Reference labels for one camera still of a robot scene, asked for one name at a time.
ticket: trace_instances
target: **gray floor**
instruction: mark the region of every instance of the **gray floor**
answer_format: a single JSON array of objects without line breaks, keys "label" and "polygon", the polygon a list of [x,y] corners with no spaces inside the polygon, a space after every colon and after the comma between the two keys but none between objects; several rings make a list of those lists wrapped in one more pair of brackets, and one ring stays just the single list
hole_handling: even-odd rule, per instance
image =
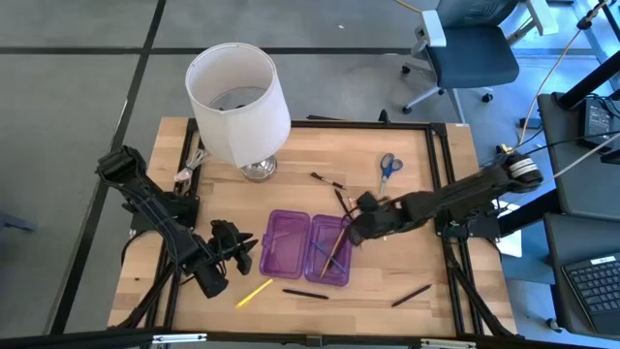
[{"label": "gray floor", "polygon": [[[419,1],[429,9],[436,3]],[[5,0],[0,3],[0,47],[141,47],[155,6],[156,0],[114,0],[105,5],[95,0]],[[554,8],[553,13],[560,27],[568,29],[552,37],[531,33],[515,48],[521,52],[563,48],[574,34],[577,18],[570,7]],[[526,17],[519,8],[502,28],[508,33]],[[175,0],[166,6],[154,45],[199,48],[240,41],[261,47],[405,48],[413,43],[418,24],[414,13],[391,1]],[[604,48],[613,50],[610,46],[617,41],[609,37],[605,23],[599,21],[594,29],[603,33],[597,35],[604,36]],[[590,45],[581,34],[573,47]],[[148,60],[125,138],[146,159],[162,116],[192,114],[183,77],[193,58],[158,55]],[[527,112],[556,58],[518,56],[519,78],[496,87],[492,103],[482,103],[478,92],[460,91],[481,164],[492,158],[495,144],[517,143],[514,121]],[[404,56],[274,55],[273,59],[293,118],[313,113],[375,120],[386,109],[393,120],[457,120],[447,96],[429,98],[410,115],[400,113],[405,102],[430,85],[416,72],[400,77]],[[4,230],[0,236],[0,309],[11,314],[0,320],[0,337],[48,329],[95,185],[96,160],[108,151],[137,62],[135,55],[0,55],[0,211],[39,226],[34,234]],[[593,56],[567,56],[543,92],[566,90],[598,65]],[[604,85],[599,92],[610,91]],[[537,144],[544,144],[543,136],[527,147]],[[545,151],[534,159],[545,175],[551,175]],[[551,188],[552,184],[537,193]],[[131,218],[121,203],[115,192],[108,194],[68,331],[100,330],[107,323],[120,270],[119,252]],[[553,315],[552,304],[544,288],[534,285],[509,283],[521,334],[613,346],[587,337],[558,336],[541,326],[540,319]]]}]

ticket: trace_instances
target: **desk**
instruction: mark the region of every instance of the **desk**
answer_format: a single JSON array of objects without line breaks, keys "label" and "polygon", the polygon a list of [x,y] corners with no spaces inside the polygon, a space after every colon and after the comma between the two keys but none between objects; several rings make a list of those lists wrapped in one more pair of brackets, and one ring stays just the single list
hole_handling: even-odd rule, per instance
[{"label": "desk", "polygon": [[570,333],[620,340],[620,335],[593,332],[569,281],[562,273],[563,266],[620,251],[620,223],[560,214],[548,214],[543,221],[555,274],[555,285],[551,286],[551,291],[558,325]]},{"label": "desk", "polygon": [[[578,137],[578,111],[564,111],[551,95],[538,98],[542,126],[547,143]],[[620,129],[620,122],[615,124]],[[551,168],[557,174],[574,160],[588,152],[576,142],[563,143],[548,149]],[[601,156],[591,155],[579,165],[555,179],[556,189],[500,218],[503,234],[543,218],[546,212],[565,212],[570,215],[605,220],[620,220],[620,166],[604,164]]]},{"label": "desk", "polygon": [[[171,190],[177,170],[187,118],[163,118],[151,156],[148,175],[164,190]],[[457,179],[478,170],[467,125],[447,125],[452,166]],[[342,215],[333,187],[309,174],[317,172],[348,187],[356,198],[366,190],[378,191],[379,161],[386,152],[403,160],[402,171],[387,184],[395,197],[415,190],[432,190],[426,138],[421,131],[293,127],[277,153],[278,172],[267,182],[247,181],[232,165],[213,159],[201,170],[201,213],[196,232],[210,237],[209,221],[232,221],[241,232],[260,238],[274,209],[305,211],[310,215]],[[439,137],[435,137],[442,183],[447,183]],[[109,316],[109,324],[124,320],[153,282],[161,239],[147,234],[128,249],[125,265]],[[477,288],[491,311],[515,332],[512,310],[499,255],[485,240],[470,239],[470,255]],[[195,282],[180,287],[173,328],[229,333],[321,333],[381,336],[454,336],[449,287],[441,241],[434,224],[410,232],[369,240],[355,249],[350,282],[339,288],[306,281],[276,278],[248,305],[234,305],[261,285],[261,246],[250,253],[254,264],[242,276],[228,262],[229,287],[208,300]],[[424,284],[433,287],[398,308],[390,304]],[[329,301],[287,295],[282,288],[325,294]],[[161,297],[156,324],[162,324],[165,300]],[[469,314],[467,297],[461,306]],[[471,331],[471,321],[466,322]]]}]

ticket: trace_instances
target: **lamp shade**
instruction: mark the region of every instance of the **lamp shade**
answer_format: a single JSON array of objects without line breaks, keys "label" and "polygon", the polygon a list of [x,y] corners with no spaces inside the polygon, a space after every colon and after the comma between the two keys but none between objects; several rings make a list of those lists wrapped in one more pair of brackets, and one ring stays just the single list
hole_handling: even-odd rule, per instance
[{"label": "lamp shade", "polygon": [[[291,116],[275,64],[259,48],[233,43],[204,51],[188,68],[185,87],[204,147],[238,168],[275,154],[289,136]],[[243,88],[259,88],[263,94],[237,109],[210,107]]]}]

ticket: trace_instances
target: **black marker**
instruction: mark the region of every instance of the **black marker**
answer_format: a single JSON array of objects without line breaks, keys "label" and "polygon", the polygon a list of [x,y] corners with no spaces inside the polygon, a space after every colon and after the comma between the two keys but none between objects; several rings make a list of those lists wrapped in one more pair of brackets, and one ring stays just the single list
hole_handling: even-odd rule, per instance
[{"label": "black marker", "polygon": [[318,300],[329,300],[328,296],[311,294],[311,293],[308,293],[308,292],[296,291],[296,290],[291,290],[291,289],[282,289],[282,292],[288,293],[288,294],[291,294],[291,295],[298,295],[298,296],[316,298]]},{"label": "black marker", "polygon": [[432,286],[432,285],[426,285],[426,286],[424,286],[424,287],[420,288],[419,290],[415,291],[413,294],[408,295],[408,296],[405,296],[405,297],[403,297],[402,299],[400,299],[400,300],[398,300],[398,301],[395,301],[395,302],[391,305],[391,307],[398,306],[398,305],[400,305],[400,304],[404,303],[405,301],[408,301],[408,300],[412,299],[413,297],[415,297],[415,296],[419,295],[420,293],[422,293],[422,292],[424,292],[424,291],[428,290],[431,286]]},{"label": "black marker", "polygon": [[344,186],[344,185],[339,184],[339,183],[336,183],[336,182],[335,182],[335,181],[333,181],[333,180],[329,180],[329,179],[327,179],[327,178],[325,178],[325,177],[323,177],[323,176],[320,176],[320,175],[319,175],[319,174],[317,174],[317,173],[311,173],[310,175],[311,175],[311,176],[313,176],[314,178],[318,179],[318,180],[322,180],[322,181],[323,181],[323,182],[325,182],[325,183],[331,184],[331,185],[335,186],[336,188],[340,188],[340,189],[342,189],[342,190],[347,190],[347,188],[345,188],[345,186]]}]

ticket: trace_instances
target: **keyboard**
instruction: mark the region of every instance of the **keyboard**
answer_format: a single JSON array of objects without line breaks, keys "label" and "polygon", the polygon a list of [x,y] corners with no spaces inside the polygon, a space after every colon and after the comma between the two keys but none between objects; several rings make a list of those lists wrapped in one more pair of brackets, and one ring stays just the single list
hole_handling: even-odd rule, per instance
[{"label": "keyboard", "polygon": [[575,263],[563,271],[595,329],[600,314],[618,313],[620,321],[620,253]]}]

